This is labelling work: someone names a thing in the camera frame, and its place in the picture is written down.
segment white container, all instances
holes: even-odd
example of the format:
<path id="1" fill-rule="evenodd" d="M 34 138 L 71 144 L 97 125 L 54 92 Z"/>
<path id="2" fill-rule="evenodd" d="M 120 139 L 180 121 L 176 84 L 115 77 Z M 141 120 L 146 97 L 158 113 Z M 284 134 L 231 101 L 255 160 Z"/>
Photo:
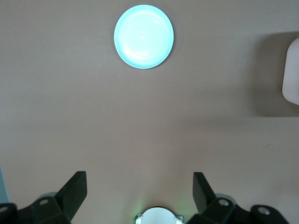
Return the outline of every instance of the white container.
<path id="1" fill-rule="evenodd" d="M 299 38 L 290 45 L 286 55 L 282 94 L 286 100 L 299 105 Z"/>

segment round plate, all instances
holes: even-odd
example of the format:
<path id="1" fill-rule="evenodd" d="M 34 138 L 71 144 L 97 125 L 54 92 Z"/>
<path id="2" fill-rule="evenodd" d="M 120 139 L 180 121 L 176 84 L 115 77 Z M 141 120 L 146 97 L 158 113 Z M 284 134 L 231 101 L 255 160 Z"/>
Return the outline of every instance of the round plate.
<path id="1" fill-rule="evenodd" d="M 146 210 L 136 219 L 136 224 L 183 224 L 174 214 L 164 208 L 154 207 Z"/>
<path id="2" fill-rule="evenodd" d="M 138 69 L 159 65 L 173 45 L 173 28 L 160 9 L 139 5 L 127 10 L 118 20 L 114 43 L 120 57 Z"/>

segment plate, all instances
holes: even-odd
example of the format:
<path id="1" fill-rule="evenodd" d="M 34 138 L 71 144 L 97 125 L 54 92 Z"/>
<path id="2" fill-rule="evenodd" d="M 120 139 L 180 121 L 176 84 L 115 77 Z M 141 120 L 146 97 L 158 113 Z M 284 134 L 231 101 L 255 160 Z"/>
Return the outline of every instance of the plate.
<path id="1" fill-rule="evenodd" d="M 171 51 L 173 39 L 173 28 L 167 15 L 150 5 L 127 10 L 114 31 L 119 56 L 138 69 L 149 69 L 162 63 Z"/>

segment screw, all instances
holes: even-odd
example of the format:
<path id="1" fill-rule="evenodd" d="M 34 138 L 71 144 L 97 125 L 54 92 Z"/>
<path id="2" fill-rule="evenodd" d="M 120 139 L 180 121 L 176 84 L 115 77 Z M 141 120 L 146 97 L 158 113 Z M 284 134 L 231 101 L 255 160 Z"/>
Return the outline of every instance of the screw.
<path id="1" fill-rule="evenodd" d="M 4 212 L 4 211 L 6 211 L 8 209 L 8 207 L 2 207 L 2 208 L 0 208 L 0 212 Z"/>
<path id="2" fill-rule="evenodd" d="M 44 199 L 44 200 L 40 201 L 39 204 L 40 205 L 44 205 L 44 204 L 46 204 L 48 202 L 49 202 L 48 199 Z"/>
<path id="3" fill-rule="evenodd" d="M 268 209 L 266 209 L 265 207 L 259 207 L 257 209 L 260 213 L 262 213 L 263 215 L 269 215 L 270 211 Z"/>
<path id="4" fill-rule="evenodd" d="M 228 206 L 229 205 L 228 201 L 225 200 L 225 199 L 220 199 L 218 202 L 219 202 L 219 204 L 221 204 L 223 206 Z"/>

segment white object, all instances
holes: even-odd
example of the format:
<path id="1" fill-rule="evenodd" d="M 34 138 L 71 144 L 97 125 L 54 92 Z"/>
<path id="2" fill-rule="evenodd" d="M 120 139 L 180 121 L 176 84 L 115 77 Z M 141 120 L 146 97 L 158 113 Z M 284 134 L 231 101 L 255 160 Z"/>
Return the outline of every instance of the white object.
<path id="1" fill-rule="evenodd" d="M 127 10 L 118 20 L 114 44 L 119 56 L 138 69 L 159 65 L 173 45 L 173 28 L 167 15 L 149 5 Z"/>
<path id="2" fill-rule="evenodd" d="M 299 105 L 299 38 L 290 45 L 286 54 L 282 94 L 286 100 Z"/>
<path id="3" fill-rule="evenodd" d="M 138 215 L 136 224 L 183 224 L 172 212 L 167 209 L 155 207 Z"/>

